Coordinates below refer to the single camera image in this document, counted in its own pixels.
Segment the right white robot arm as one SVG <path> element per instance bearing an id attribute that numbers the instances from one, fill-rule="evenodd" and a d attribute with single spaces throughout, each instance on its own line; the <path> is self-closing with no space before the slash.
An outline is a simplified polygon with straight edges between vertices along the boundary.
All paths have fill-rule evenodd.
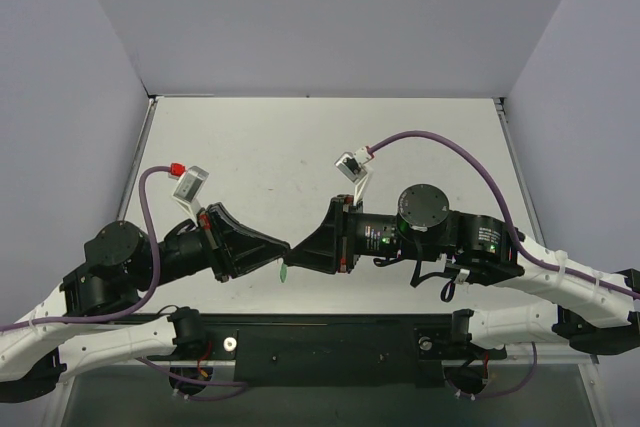
<path id="1" fill-rule="evenodd" d="M 502 220 L 451 209 L 446 195 L 432 185 L 406 188 L 394 215 L 365 213 L 347 195 L 332 198 L 320 226 L 284 262 L 336 274 L 351 272 L 361 257 L 380 268 L 414 262 L 411 287 L 442 278 L 444 302 L 457 286 L 468 284 L 537 298 L 520 307 L 454 312 L 446 341 L 459 356 L 517 343 L 566 344 L 598 356 L 639 346 L 637 271 L 610 274 L 574 262 Z"/>

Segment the green key tag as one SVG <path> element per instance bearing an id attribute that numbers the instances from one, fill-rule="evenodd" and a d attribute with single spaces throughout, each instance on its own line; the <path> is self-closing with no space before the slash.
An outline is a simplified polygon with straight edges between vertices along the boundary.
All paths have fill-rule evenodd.
<path id="1" fill-rule="evenodd" d="M 279 270 L 279 280 L 281 283 L 285 283 L 287 279 L 288 266 L 285 262 L 282 262 Z"/>

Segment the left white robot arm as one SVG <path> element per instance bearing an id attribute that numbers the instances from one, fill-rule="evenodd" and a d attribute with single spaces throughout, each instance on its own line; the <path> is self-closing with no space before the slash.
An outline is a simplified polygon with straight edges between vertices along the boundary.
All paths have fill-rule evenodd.
<path id="1" fill-rule="evenodd" d="M 85 243 L 83 264 L 30 313 L 2 327 L 2 402 L 39 398 L 79 373 L 133 358 L 203 357 L 210 340 L 196 309 L 180 307 L 129 327 L 120 322 L 160 285 L 204 269 L 226 282 L 289 249 L 287 242 L 240 224 L 220 203 L 181 222 L 160 243 L 130 222 L 108 224 Z"/>

